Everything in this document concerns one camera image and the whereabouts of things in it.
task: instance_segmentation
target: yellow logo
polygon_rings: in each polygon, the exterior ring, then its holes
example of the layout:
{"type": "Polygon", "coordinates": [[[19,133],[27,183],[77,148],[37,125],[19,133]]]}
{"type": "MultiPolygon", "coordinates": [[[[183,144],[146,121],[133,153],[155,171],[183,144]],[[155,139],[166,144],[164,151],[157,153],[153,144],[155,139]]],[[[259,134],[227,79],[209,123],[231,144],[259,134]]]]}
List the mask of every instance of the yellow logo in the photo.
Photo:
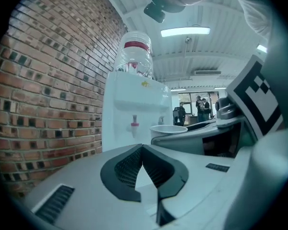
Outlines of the yellow logo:
{"type": "Polygon", "coordinates": [[[149,87],[149,83],[147,81],[142,82],[143,87],[149,87]]]}

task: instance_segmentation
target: ceiling fixture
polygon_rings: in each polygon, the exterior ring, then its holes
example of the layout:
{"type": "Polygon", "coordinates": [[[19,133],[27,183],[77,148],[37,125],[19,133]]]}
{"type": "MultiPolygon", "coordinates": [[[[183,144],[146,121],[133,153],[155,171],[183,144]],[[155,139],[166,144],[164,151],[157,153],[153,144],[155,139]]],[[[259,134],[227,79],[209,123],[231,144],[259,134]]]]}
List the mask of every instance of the ceiling fixture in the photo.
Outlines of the ceiling fixture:
{"type": "Polygon", "coordinates": [[[258,45],[257,49],[259,49],[260,51],[263,51],[263,52],[267,52],[267,48],[262,46],[262,45],[258,45]]]}
{"type": "Polygon", "coordinates": [[[174,92],[174,91],[184,91],[184,90],[186,90],[186,89],[171,90],[171,91],[174,92]]]}
{"type": "Polygon", "coordinates": [[[175,35],[184,35],[184,34],[209,34],[209,27],[181,27],[173,28],[161,31],[161,36],[175,36],[175,35]]]}

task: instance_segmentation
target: red label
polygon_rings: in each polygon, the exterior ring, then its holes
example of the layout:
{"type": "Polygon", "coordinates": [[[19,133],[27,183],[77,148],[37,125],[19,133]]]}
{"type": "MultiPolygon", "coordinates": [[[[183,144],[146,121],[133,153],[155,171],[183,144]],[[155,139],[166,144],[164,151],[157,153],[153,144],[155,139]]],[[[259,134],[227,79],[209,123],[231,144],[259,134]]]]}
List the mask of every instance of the red label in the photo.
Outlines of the red label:
{"type": "Polygon", "coordinates": [[[136,41],[127,42],[127,43],[125,43],[124,48],[128,48],[128,47],[142,48],[142,49],[146,50],[148,53],[150,53],[149,47],[146,44],[141,43],[141,42],[136,42],[136,41]]]}

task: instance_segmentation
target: standing person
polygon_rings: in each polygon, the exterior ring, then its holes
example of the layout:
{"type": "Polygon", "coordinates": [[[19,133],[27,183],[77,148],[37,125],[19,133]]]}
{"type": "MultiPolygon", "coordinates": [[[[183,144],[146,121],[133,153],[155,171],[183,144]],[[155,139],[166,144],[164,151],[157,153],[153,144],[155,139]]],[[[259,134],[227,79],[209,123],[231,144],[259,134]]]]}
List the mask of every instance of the standing person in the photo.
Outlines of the standing person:
{"type": "Polygon", "coordinates": [[[201,97],[199,95],[196,97],[195,106],[197,107],[197,121],[198,121],[198,123],[205,121],[204,120],[204,103],[201,100],[201,97]]]}
{"type": "MultiPolygon", "coordinates": [[[[152,0],[144,12],[154,20],[160,20],[158,14],[162,11],[177,13],[182,11],[185,6],[194,5],[203,0],[152,0]]],[[[266,0],[238,0],[240,3],[246,23],[257,34],[269,39],[272,27],[272,9],[266,0]]]]}
{"type": "Polygon", "coordinates": [[[183,107],[183,102],[180,102],[179,111],[178,111],[178,118],[180,120],[180,126],[184,125],[185,117],[186,117],[186,110],[183,107]]]}
{"type": "Polygon", "coordinates": [[[209,120],[209,114],[210,114],[210,105],[209,105],[209,102],[203,98],[203,103],[204,103],[204,119],[205,121],[208,121],[209,120]]]}

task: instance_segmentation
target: person in dark clothing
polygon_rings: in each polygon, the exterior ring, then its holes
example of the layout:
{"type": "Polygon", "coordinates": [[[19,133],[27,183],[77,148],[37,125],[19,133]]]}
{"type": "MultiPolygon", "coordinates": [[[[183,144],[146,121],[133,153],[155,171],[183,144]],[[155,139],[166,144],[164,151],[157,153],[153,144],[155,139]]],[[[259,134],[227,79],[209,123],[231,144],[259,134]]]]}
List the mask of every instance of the person in dark clothing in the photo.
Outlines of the person in dark clothing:
{"type": "Polygon", "coordinates": [[[197,107],[197,122],[203,122],[204,120],[204,103],[201,100],[201,97],[198,95],[196,97],[195,106],[197,107]]]}
{"type": "Polygon", "coordinates": [[[186,117],[186,110],[183,107],[183,102],[180,102],[179,111],[178,111],[178,118],[180,120],[180,125],[181,126],[184,125],[185,117],[186,117]]]}
{"type": "Polygon", "coordinates": [[[209,120],[209,114],[210,114],[210,105],[209,102],[203,98],[203,103],[204,103],[204,120],[208,121],[209,120]]]}

